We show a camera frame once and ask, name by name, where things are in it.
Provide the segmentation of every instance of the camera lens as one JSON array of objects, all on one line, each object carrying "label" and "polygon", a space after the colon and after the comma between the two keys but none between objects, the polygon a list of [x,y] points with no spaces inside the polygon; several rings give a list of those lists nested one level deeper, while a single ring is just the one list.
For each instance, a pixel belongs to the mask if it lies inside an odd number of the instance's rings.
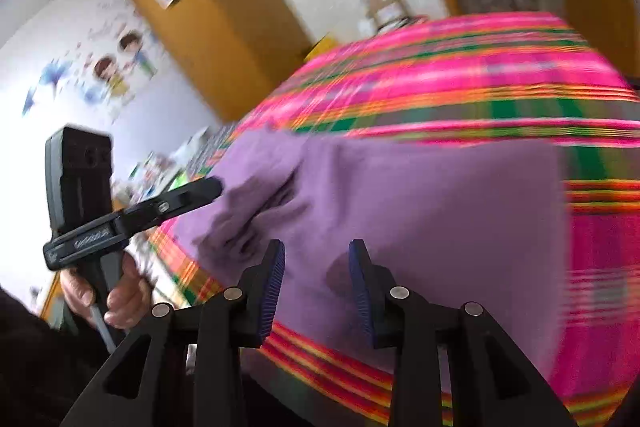
[{"label": "camera lens", "polygon": [[95,147],[89,146],[84,149],[84,161],[87,167],[98,165],[98,151]]}]

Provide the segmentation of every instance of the hand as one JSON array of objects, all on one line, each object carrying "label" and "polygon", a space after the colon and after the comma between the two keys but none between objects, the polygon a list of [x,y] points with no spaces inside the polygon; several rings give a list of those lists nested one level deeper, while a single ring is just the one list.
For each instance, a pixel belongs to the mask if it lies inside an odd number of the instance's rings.
[{"label": "hand", "polygon": [[[91,285],[73,268],[60,272],[60,285],[71,311],[95,326],[89,310],[95,302],[95,292]],[[148,312],[150,303],[151,288],[138,273],[132,256],[124,253],[122,277],[107,297],[109,311],[104,314],[104,321],[121,330],[132,328]]]}]

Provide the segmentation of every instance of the wooden cabinet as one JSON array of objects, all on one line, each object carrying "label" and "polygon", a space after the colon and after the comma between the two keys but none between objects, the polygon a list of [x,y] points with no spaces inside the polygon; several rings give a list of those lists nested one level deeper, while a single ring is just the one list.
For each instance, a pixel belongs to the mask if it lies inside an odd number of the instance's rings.
[{"label": "wooden cabinet", "polygon": [[311,48],[284,0],[133,2],[223,121],[265,99]]}]

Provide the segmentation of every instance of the camera grip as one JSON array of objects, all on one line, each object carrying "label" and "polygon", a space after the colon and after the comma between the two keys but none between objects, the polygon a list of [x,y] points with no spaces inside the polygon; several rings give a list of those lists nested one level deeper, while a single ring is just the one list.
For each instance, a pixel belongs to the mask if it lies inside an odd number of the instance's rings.
[{"label": "camera grip", "polygon": [[95,306],[98,308],[99,317],[94,316],[94,320],[101,324],[96,324],[100,334],[108,332],[113,344],[117,346],[126,336],[126,332],[118,330],[104,324],[104,314],[108,311],[107,297],[115,285],[122,277],[122,257],[121,251],[115,251],[101,256],[94,261],[83,261],[78,264],[78,275],[92,286],[95,291]]}]

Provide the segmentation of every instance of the cartoon face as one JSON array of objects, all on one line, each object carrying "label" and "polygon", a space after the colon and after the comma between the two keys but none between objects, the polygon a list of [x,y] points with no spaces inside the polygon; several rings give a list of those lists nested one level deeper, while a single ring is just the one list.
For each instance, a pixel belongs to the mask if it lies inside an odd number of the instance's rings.
[{"label": "cartoon face", "polygon": [[109,64],[106,68],[104,68],[104,72],[102,73],[102,77],[109,80],[114,74],[118,73],[118,67],[115,62]]},{"label": "cartoon face", "polygon": [[142,44],[140,44],[140,42],[138,41],[133,41],[126,45],[126,47],[124,48],[124,51],[126,53],[135,55],[140,51],[140,49],[142,49]]}]

